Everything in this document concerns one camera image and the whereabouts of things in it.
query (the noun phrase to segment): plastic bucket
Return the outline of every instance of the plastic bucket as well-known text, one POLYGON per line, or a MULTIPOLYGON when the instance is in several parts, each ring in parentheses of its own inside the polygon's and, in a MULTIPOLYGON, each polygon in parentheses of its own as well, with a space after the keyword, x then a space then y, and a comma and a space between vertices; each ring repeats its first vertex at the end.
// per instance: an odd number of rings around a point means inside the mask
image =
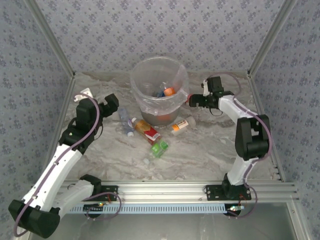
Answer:
POLYGON ((153 126, 171 124, 189 94, 186 68, 177 60, 165 56, 155 56, 139 62, 130 74, 130 84, 142 117, 153 126), (175 94, 155 97, 155 92, 163 84, 173 88, 175 94))

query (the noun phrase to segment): blue floral wallpaper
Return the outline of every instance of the blue floral wallpaper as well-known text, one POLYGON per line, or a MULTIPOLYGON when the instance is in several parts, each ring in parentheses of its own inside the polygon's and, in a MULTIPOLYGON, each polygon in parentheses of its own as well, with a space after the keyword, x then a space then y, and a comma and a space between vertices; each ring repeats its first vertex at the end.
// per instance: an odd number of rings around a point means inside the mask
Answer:
POLYGON ((23 0, 1 0, 0 9, 0 239, 8 240, 8 206, 40 176, 69 79, 23 0))
POLYGON ((165 55, 247 70, 283 0, 37 0, 73 70, 127 71, 165 55))
POLYGON ((286 178, 320 239, 319 0, 298 0, 254 79, 286 178))

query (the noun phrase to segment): patterned wallpaper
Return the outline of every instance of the patterned wallpaper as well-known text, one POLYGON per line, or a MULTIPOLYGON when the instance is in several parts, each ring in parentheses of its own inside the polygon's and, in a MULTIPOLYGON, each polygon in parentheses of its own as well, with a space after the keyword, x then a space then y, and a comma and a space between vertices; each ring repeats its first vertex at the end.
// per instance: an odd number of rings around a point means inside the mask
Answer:
POLYGON ((320 239, 320 2, 298 0, 254 77, 288 181, 320 239))
POLYGON ((0 239, 8 206, 40 176, 68 77, 23 0, 0 1, 0 239))
POLYGON ((73 70, 127 71, 165 55, 247 70, 283 0, 37 0, 73 70))

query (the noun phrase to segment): gray marble floor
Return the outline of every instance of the gray marble floor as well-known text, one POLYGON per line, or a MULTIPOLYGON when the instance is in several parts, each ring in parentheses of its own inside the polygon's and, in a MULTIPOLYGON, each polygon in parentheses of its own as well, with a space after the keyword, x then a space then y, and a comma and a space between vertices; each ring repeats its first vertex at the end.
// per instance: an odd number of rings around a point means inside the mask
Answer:
MULTIPOLYGON (((200 86, 210 72, 190 72, 190 93, 202 93, 200 86)), ((238 99, 255 111, 255 103, 245 74, 238 73, 242 94, 238 99)), ((225 90, 238 91, 237 83, 222 75, 225 90)), ((114 93, 130 117, 141 118, 141 113, 130 90, 127 73, 77 73, 74 93, 90 88, 99 101, 114 93)), ((63 130, 76 114, 77 103, 70 101, 63 123, 63 130)), ((91 174, 102 180, 222 180, 236 158, 234 147, 236 126, 227 115, 212 116, 208 109, 183 105, 178 120, 192 115, 197 123, 195 130, 188 130, 175 137, 166 127, 157 130, 170 143, 167 152, 149 164, 144 162, 151 145, 137 132, 134 137, 123 134, 119 116, 114 113, 103 121, 104 130, 81 160, 73 167, 67 179, 76 180, 91 174)), ((275 176, 271 159, 257 163, 249 179, 270 180, 275 176)))

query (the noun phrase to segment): purple cable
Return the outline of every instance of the purple cable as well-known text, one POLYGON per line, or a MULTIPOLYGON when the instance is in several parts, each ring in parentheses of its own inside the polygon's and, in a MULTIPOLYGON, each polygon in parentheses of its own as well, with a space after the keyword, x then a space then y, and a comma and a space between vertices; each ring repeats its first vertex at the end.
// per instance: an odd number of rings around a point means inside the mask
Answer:
POLYGON ((270 133, 267 125, 266 125, 257 115, 255 115, 255 114, 254 114, 253 112, 251 112, 251 111, 248 111, 247 109, 245 109, 244 107, 242 107, 242 106, 236 101, 236 97, 242 92, 242 87, 241 87, 241 84, 240 84, 239 80, 238 80, 233 74, 231 74, 231 73, 229 73, 229 72, 222 71, 222 72, 216 72, 215 74, 211 75, 209 78, 211 78, 211 77, 216 77, 216 76, 219 76, 219 75, 221 75, 221 74, 229 75, 229 76, 231 76, 231 77, 236 81, 236 83, 237 83, 238 86, 239 86, 239 92, 237 92, 237 93, 233 96, 233 102, 234 102, 234 104, 235 104, 238 108, 240 108, 242 111, 248 113, 250 116, 252 116, 253 118, 255 118, 255 119, 263 126, 264 130, 266 131, 266 134, 268 135, 268 139, 269 139, 269 147, 268 147, 268 152, 266 153, 266 155, 264 155, 264 157, 262 157, 262 158, 258 158, 258 159, 256 159, 256 160, 253 160, 253 161, 251 162, 250 166, 249 166, 248 169, 244 172, 244 175, 243 175, 243 185, 244 185, 246 188, 252 189, 252 191, 254 192, 255 202, 254 202, 254 205, 253 205, 252 209, 251 209, 247 214, 245 214, 245 215, 243 215, 243 216, 238 216, 237 214, 235 214, 235 213, 232 212, 232 211, 227 211, 228 213, 234 215, 235 217, 237 217, 237 218, 239 218, 239 219, 242 219, 242 218, 245 218, 245 217, 250 216, 250 215, 253 213, 253 211, 254 211, 254 209, 256 208, 256 205, 257 205, 257 203, 258 203, 258 195, 257 195, 257 192, 256 192, 256 190, 255 190, 252 186, 250 186, 250 185, 247 184, 246 179, 247 179, 248 174, 249 174, 249 172, 251 171, 251 169, 252 169, 252 167, 253 167, 253 165, 254 165, 255 163, 260 162, 260 161, 263 161, 263 160, 265 160, 267 157, 269 157, 269 156, 271 155, 273 139, 272 139, 271 133, 270 133))
POLYGON ((64 157, 64 155, 66 155, 67 152, 69 152, 70 150, 72 150, 74 147, 78 146, 79 144, 81 144, 84 140, 86 140, 92 133, 93 131, 96 129, 96 126, 98 124, 99 121, 99 116, 100 116, 100 111, 99 111, 99 106, 96 103, 96 101, 90 97, 89 95, 85 94, 85 93, 77 93, 76 95, 82 95, 87 97, 95 106, 96 109, 96 118, 95 118, 95 122, 92 126, 92 128, 90 129, 90 131, 83 137, 81 138, 79 141, 77 141, 75 144, 71 145, 70 147, 68 147, 66 150, 64 150, 64 152, 56 159, 56 161, 54 162, 55 164, 53 164, 49 171, 46 173, 46 175, 44 176, 44 178, 42 179, 42 181, 40 182, 39 186, 36 188, 36 190, 34 191, 34 194, 32 195, 32 198, 30 198, 30 200, 24 205, 24 207, 22 208, 22 210, 20 211, 20 213, 18 214, 18 216, 16 217, 16 220, 14 222, 14 226, 13 226, 13 234, 16 238, 21 237, 22 235, 24 235, 25 233, 27 233, 28 230, 23 231, 22 233, 17 232, 18 230, 18 224, 20 222, 20 219, 22 217, 22 215, 25 213, 26 209, 30 206, 30 204, 32 203, 32 201, 34 200, 34 198, 37 197, 37 194, 40 192, 41 187, 45 184, 46 180, 48 179, 49 175, 51 174, 51 172, 54 170, 56 164, 59 163, 59 161, 64 157))
POLYGON ((114 192, 111 192, 111 191, 107 191, 107 192, 102 192, 102 193, 98 193, 96 195, 93 195, 93 196, 90 196, 90 197, 87 197, 86 199, 84 199, 83 201, 87 201, 87 200, 90 200, 90 199, 94 199, 96 197, 100 197, 100 196, 103 196, 103 195, 113 195, 115 196, 117 199, 119 199, 119 208, 118 210, 115 212, 115 214, 113 214, 112 216, 108 216, 108 217, 103 217, 103 218, 92 218, 92 217, 89 217, 89 212, 91 209, 93 209, 94 207, 90 207, 87 211, 86 211, 86 217, 89 219, 89 220, 93 220, 93 221, 107 221, 107 220, 110 220, 110 219, 113 219, 114 217, 116 217, 120 210, 121 210, 121 207, 122 207, 122 201, 121 201, 121 198, 119 197, 118 194, 114 193, 114 192))

